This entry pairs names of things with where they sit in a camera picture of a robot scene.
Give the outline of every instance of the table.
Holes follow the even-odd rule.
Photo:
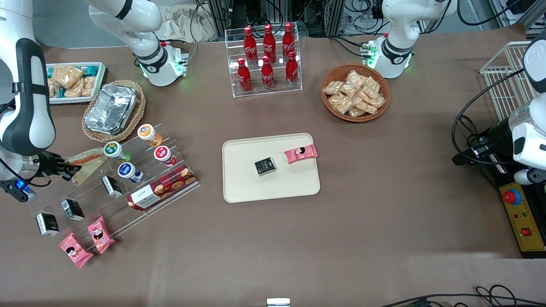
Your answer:
[[[389,109],[364,124],[343,122],[322,104],[324,74],[357,61],[328,39],[301,41],[303,91],[239,99],[222,43],[201,45],[188,77],[166,88],[144,79],[128,48],[46,48],[48,62],[100,61],[109,81],[138,82],[147,97],[143,120],[164,123],[179,139],[201,187],[81,270],[56,239],[38,235],[25,204],[2,196],[0,302],[263,306],[289,297],[293,306],[380,306],[495,283],[545,301],[546,261],[519,259],[495,191],[474,168],[450,160],[454,117],[485,87],[478,69],[506,42],[524,39],[522,27],[423,35],[410,67],[388,81]],[[51,109],[51,151],[69,156],[99,145],[81,130],[85,106]],[[495,122],[490,101],[468,115],[480,129]],[[224,201],[226,140],[299,132],[320,151],[317,195]]]

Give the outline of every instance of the coca-cola bottle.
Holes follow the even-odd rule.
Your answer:
[[[256,40],[252,36],[252,28],[246,26],[245,31],[245,41],[243,42],[243,47],[245,48],[246,61],[248,66],[257,66],[258,65],[258,50],[256,50]]]
[[[288,53],[288,62],[286,63],[286,86],[296,87],[298,84],[298,63],[296,62],[296,52]]]
[[[252,80],[250,79],[250,70],[245,66],[245,59],[240,57],[237,59],[239,63],[239,69],[237,69],[237,75],[239,76],[239,83],[241,84],[242,92],[248,94],[252,92]]]
[[[273,31],[273,26],[269,23],[265,25],[265,36],[264,36],[264,54],[269,57],[271,63],[277,62],[277,55],[275,54],[275,38],[271,33]]]
[[[262,57],[264,65],[262,66],[262,85],[264,91],[269,92],[275,87],[275,80],[273,79],[273,67],[269,60],[269,56],[264,55]]]
[[[282,38],[282,58],[283,62],[288,61],[288,54],[294,51],[294,34],[292,33],[292,23],[284,24],[284,36]]]

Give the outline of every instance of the small black box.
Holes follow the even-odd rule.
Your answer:
[[[259,176],[269,174],[277,170],[271,157],[255,162],[254,165],[256,166]]]
[[[102,177],[103,186],[108,192],[108,195],[114,197],[114,198],[120,198],[123,196],[123,192],[121,192],[120,185],[117,184],[117,181],[109,176]]]
[[[84,212],[80,208],[80,204],[77,201],[71,199],[65,199],[61,202],[63,206],[64,214],[67,219],[73,221],[81,221],[85,218]]]
[[[53,214],[40,213],[36,216],[36,222],[38,223],[38,228],[40,229],[41,235],[54,237],[57,233],[59,233],[59,225],[57,224],[57,219]]]

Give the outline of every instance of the red cookie box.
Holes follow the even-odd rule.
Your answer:
[[[151,209],[195,181],[197,178],[189,168],[185,165],[179,166],[167,175],[131,193],[127,197],[129,207],[140,211]]]

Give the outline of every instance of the woven basket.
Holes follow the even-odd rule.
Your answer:
[[[325,88],[326,85],[328,85],[328,83],[330,83],[332,81],[345,81],[345,78],[347,77],[347,75],[349,74],[349,72],[352,69],[354,69],[354,71],[356,71],[360,75],[372,76],[379,83],[379,85],[381,86],[381,88],[379,89],[379,92],[381,93],[383,98],[385,98],[385,104],[381,108],[379,108],[377,113],[375,113],[375,114],[364,114],[364,115],[359,116],[359,117],[350,117],[350,116],[338,113],[336,110],[334,110],[334,108],[332,107],[330,102],[328,102],[328,97],[329,96],[326,95],[322,91],[322,89]],[[385,78],[383,78],[383,76],[381,76],[380,73],[378,73],[377,71],[371,69],[370,67],[368,67],[368,66],[366,66],[364,64],[358,64],[358,63],[345,63],[345,64],[342,64],[342,65],[339,65],[339,66],[336,66],[336,67],[332,68],[326,74],[326,76],[324,76],[324,80],[322,80],[321,96],[322,96],[322,102],[324,102],[324,105],[326,106],[326,108],[328,108],[328,110],[330,110],[330,112],[332,112],[332,114],[334,114],[335,116],[337,116],[337,117],[339,117],[339,118],[341,118],[343,120],[350,121],[350,122],[366,122],[366,121],[371,121],[371,120],[377,118],[378,116],[383,114],[383,112],[385,112],[385,110],[387,109],[387,107],[389,105],[389,101],[390,101],[389,85],[387,84],[387,81],[385,80]]]
[[[125,128],[125,130],[118,135],[111,135],[111,134],[91,131],[85,125],[85,116],[89,113],[89,111],[91,111],[91,109],[97,102],[97,98],[100,95],[100,91],[98,92],[98,94],[95,95],[95,97],[93,97],[93,100],[91,100],[91,103],[87,107],[87,110],[85,110],[84,118],[81,121],[81,127],[83,128],[86,136],[88,136],[92,140],[99,141],[101,143],[108,143],[110,141],[123,141],[127,137],[129,137],[129,135],[131,135],[133,130],[135,130],[135,128],[137,127],[138,122],[142,119],[142,116],[144,115],[144,107],[146,106],[146,97],[144,97],[144,93],[142,92],[142,88],[140,87],[140,85],[129,80],[116,80],[111,83],[134,88],[138,92],[139,98],[136,100],[136,105],[133,109],[133,113],[131,114],[131,117],[129,118],[129,121],[127,123],[127,127]]]

